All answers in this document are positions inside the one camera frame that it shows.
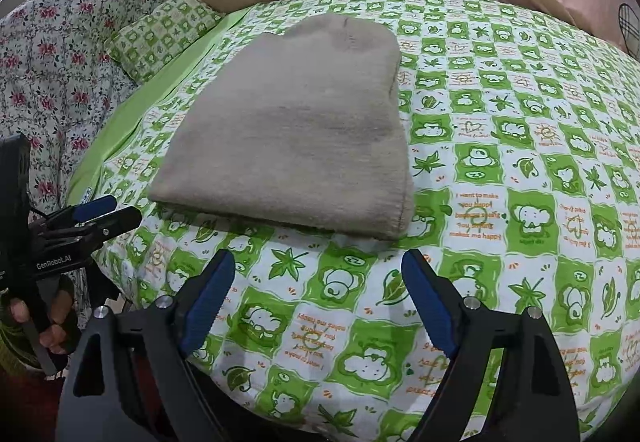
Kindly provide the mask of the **person's left hand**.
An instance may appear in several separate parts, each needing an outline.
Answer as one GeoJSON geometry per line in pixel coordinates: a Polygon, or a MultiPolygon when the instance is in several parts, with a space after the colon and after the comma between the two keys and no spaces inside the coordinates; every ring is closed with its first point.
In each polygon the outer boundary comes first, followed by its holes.
{"type": "Polygon", "coordinates": [[[40,346],[52,354],[70,354],[75,349],[77,316],[74,298],[68,290],[58,290],[49,311],[38,313],[35,318],[27,303],[19,298],[9,301],[9,312],[18,324],[34,324],[40,346]]]}

